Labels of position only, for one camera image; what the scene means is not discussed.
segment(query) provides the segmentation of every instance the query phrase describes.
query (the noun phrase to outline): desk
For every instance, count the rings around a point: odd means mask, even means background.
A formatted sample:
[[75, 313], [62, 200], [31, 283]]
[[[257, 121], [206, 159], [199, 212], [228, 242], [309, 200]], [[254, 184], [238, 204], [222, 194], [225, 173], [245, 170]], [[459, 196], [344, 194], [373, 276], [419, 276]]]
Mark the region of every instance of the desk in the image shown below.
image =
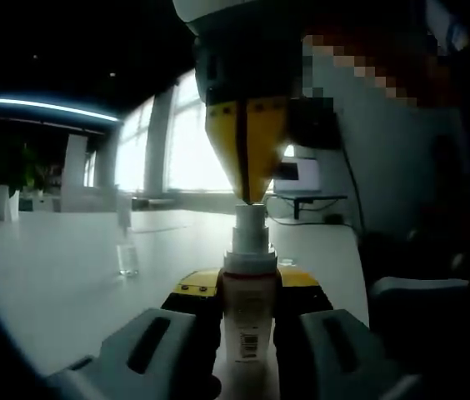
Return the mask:
[[[141, 267], [125, 278], [118, 276], [115, 214], [21, 212], [18, 222], [0, 222], [0, 318], [35, 368], [55, 373], [98, 355], [104, 338], [160, 307], [180, 278], [220, 268], [234, 222], [204, 212], [133, 212]], [[268, 224], [278, 257], [294, 259], [335, 308], [368, 325], [353, 231]]]

